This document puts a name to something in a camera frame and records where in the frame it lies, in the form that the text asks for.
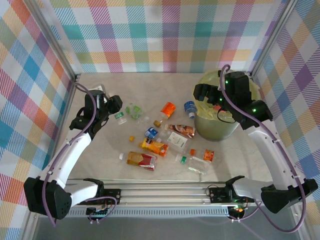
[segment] orange bottle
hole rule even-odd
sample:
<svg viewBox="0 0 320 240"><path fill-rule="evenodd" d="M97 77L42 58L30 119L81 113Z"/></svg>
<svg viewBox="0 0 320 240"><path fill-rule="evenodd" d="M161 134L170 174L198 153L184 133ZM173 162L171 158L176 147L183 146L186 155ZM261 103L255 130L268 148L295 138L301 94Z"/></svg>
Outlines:
<svg viewBox="0 0 320 240"><path fill-rule="evenodd" d="M166 105L164 105L164 107L162 108L158 118L153 122L153 124L157 128L159 128L161 126L161 123L164 120L167 120L168 118L170 118L170 116L175 110L176 110L176 106L173 103L168 101Z"/></svg>

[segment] bottle cap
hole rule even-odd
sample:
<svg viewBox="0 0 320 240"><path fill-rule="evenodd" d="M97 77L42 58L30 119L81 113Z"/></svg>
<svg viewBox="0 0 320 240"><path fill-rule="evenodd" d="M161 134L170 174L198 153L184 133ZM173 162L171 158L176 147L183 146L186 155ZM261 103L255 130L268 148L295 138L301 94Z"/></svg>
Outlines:
<svg viewBox="0 0 320 240"><path fill-rule="evenodd" d="M189 118L194 119L195 118L195 113L194 112L189 112Z"/></svg>
<svg viewBox="0 0 320 240"><path fill-rule="evenodd" d="M182 158L182 155L179 153L179 154L176 155L175 160L177 162L180 162L181 158Z"/></svg>
<svg viewBox="0 0 320 240"><path fill-rule="evenodd" d="M159 121L155 120L155 121L153 122L153 125L155 125L157 128L160 128L161 123L160 123Z"/></svg>

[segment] colorful plaid pattern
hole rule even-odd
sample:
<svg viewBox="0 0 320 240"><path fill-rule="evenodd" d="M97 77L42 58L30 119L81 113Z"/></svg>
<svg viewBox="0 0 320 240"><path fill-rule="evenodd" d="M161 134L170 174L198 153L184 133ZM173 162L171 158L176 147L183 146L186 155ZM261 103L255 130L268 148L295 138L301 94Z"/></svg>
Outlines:
<svg viewBox="0 0 320 240"><path fill-rule="evenodd" d="M263 68L261 95L297 166L320 186L320 0L300 0ZM320 236L320 189L307 203Z"/></svg>
<svg viewBox="0 0 320 240"><path fill-rule="evenodd" d="M56 23L56 37L61 29L68 39L60 43L73 53L75 72L203 73L224 64L248 70L286 0L280 2L51 0L55 15L44 15Z"/></svg>
<svg viewBox="0 0 320 240"><path fill-rule="evenodd" d="M71 87L23 0L0 3L0 239L18 238L23 191L53 153Z"/></svg>

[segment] white bottle cap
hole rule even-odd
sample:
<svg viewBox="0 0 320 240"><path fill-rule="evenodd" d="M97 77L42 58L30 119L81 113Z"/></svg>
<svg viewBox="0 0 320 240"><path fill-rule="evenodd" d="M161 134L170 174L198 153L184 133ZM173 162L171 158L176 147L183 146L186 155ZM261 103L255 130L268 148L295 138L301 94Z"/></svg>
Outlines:
<svg viewBox="0 0 320 240"><path fill-rule="evenodd" d="M194 112L189 112L189 118L194 119L195 118L195 113Z"/></svg>
<svg viewBox="0 0 320 240"><path fill-rule="evenodd" d="M176 157L175 157L175 161L180 162L181 158L182 158L182 155L181 154L177 154Z"/></svg>

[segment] plastic bottle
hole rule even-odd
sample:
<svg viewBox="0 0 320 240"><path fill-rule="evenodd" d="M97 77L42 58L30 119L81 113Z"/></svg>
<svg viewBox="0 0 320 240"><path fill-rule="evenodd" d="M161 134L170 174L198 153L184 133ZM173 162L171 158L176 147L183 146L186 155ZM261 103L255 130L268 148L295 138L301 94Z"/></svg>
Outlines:
<svg viewBox="0 0 320 240"><path fill-rule="evenodd" d="M117 113L116 115L114 115L114 117L119 125L124 124L127 121L127 119L122 111Z"/></svg>
<svg viewBox="0 0 320 240"><path fill-rule="evenodd" d="M180 153L184 153L189 149L190 140L185 136L181 136L174 131L161 131L159 133L161 142L170 146L170 148L177 150Z"/></svg>
<svg viewBox="0 0 320 240"><path fill-rule="evenodd" d="M159 132L154 127L150 127L150 118L148 116L142 116L138 122L136 123L137 128L143 132L143 134L149 138L154 139L157 142L161 142L161 139L159 138Z"/></svg>
<svg viewBox="0 0 320 240"><path fill-rule="evenodd" d="M133 103L130 103L128 106L125 107L125 112L135 120L140 118L141 115L144 113L140 107L134 105Z"/></svg>
<svg viewBox="0 0 320 240"><path fill-rule="evenodd" d="M152 141L149 138L145 138L143 140L143 142L141 142L139 144L139 146L142 149L150 151L150 152L152 152L154 154L158 154L161 157L165 157L166 156L166 153L167 153L167 150L168 150L168 147L169 147L167 144L164 144L164 143L161 143L161 142Z"/></svg>
<svg viewBox="0 0 320 240"><path fill-rule="evenodd" d="M121 153L119 159L126 160L126 163L129 165L142 167L146 170L154 171L158 158L150 154L131 151L128 154Z"/></svg>
<svg viewBox="0 0 320 240"><path fill-rule="evenodd" d="M214 160L215 152L208 149L191 149L190 155L211 162Z"/></svg>
<svg viewBox="0 0 320 240"><path fill-rule="evenodd" d="M161 123L164 120L167 120L168 118L170 118L170 116L175 110L176 110L176 106L173 103L168 101L160 111L158 118L153 122L153 124L157 128L159 128L161 126Z"/></svg>
<svg viewBox="0 0 320 240"><path fill-rule="evenodd" d="M172 130L175 131L183 136L186 136L190 139L193 139L195 136L196 129L192 126L186 126L186 125L172 125L172 124L166 124L164 125L165 130Z"/></svg>
<svg viewBox="0 0 320 240"><path fill-rule="evenodd" d="M190 170L195 171L198 174L206 174L210 167L210 163L208 161L201 160L195 156L177 154L175 161L181 164L186 164Z"/></svg>
<svg viewBox="0 0 320 240"><path fill-rule="evenodd" d="M194 119L195 113L197 111L196 105L194 101L187 101L184 104L184 111L189 114L189 118Z"/></svg>

